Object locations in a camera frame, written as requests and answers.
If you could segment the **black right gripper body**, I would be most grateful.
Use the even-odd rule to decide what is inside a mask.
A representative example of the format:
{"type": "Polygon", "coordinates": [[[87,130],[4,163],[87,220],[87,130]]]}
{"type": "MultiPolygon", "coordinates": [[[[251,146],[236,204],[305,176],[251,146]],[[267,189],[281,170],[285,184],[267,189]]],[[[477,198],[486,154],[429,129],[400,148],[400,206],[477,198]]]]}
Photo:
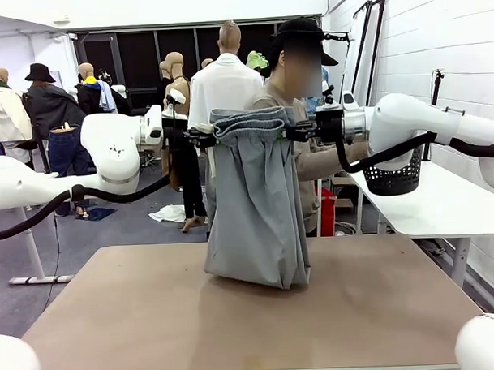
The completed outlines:
{"type": "Polygon", "coordinates": [[[294,127],[294,140],[304,143],[311,138],[318,138],[322,143],[343,141],[342,110],[321,110],[316,112],[314,120],[297,123],[294,127]]]}

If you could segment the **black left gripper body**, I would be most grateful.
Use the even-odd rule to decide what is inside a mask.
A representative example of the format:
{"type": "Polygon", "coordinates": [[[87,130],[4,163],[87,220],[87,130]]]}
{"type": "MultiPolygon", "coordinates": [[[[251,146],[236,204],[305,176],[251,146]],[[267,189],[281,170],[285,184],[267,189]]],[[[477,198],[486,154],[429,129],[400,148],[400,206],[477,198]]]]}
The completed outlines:
{"type": "Polygon", "coordinates": [[[172,150],[181,150],[194,148],[200,141],[207,139],[207,134],[195,128],[190,128],[184,131],[180,128],[165,127],[163,130],[164,138],[169,141],[169,146],[172,150]]]}

